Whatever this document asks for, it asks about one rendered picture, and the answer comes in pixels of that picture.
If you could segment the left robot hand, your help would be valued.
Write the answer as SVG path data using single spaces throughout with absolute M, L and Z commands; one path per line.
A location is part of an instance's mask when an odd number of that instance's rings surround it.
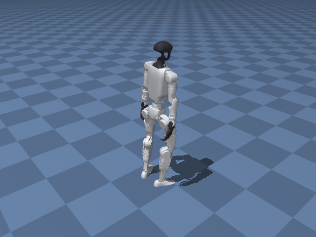
M 144 102 L 142 101 L 141 106 L 142 106 L 142 108 L 141 108 L 141 112 L 142 112 L 142 110 L 143 110 L 144 108 L 146 108 L 148 105 L 144 106 Z M 144 118 L 143 118 L 143 116 L 142 116 L 142 113 L 140 114 L 140 117 L 141 117 L 142 120 L 144 120 Z

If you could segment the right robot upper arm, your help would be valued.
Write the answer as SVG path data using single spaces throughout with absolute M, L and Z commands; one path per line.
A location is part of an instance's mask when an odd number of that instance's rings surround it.
M 176 94 L 178 76 L 176 73 L 172 71 L 166 71 L 165 80 L 168 83 L 168 102 L 170 105 L 172 105 L 173 99 L 176 98 L 175 94 Z

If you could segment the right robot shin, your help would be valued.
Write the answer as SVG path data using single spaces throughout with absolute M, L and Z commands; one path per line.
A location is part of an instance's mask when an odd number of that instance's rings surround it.
M 172 152 L 173 154 L 173 152 Z M 170 163 L 171 163 L 171 159 L 172 159 L 172 154 L 170 153 L 170 151 L 165 150 L 162 152 L 162 157 L 159 157 L 159 179 L 160 182 L 164 182 L 165 176 L 167 174 L 167 171 L 169 169 Z

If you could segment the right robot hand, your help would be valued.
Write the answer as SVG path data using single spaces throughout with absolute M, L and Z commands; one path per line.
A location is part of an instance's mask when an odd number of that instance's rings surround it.
M 165 141 L 165 140 L 169 139 L 170 135 L 172 134 L 173 129 L 175 128 L 175 126 L 172 127 L 172 125 L 173 125 L 173 122 L 170 121 L 169 124 L 168 124 L 168 128 L 169 129 L 168 129 L 168 131 L 166 133 L 166 136 L 163 139 L 161 139 L 162 141 Z

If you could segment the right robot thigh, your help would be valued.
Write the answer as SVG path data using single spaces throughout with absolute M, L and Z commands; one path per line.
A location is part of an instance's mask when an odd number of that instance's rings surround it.
M 159 116 L 159 125 L 162 129 L 164 129 L 163 134 L 164 137 L 166 136 L 166 133 L 168 131 L 168 121 L 169 121 L 169 116 L 166 116 L 165 114 L 161 114 Z M 160 156 L 162 157 L 162 152 L 165 150 L 170 151 L 170 153 L 172 154 L 174 147 L 175 147 L 175 143 L 176 143 L 176 126 L 172 131 L 172 134 L 170 135 L 169 139 L 165 140 L 166 141 L 166 147 L 162 147 L 159 151 Z

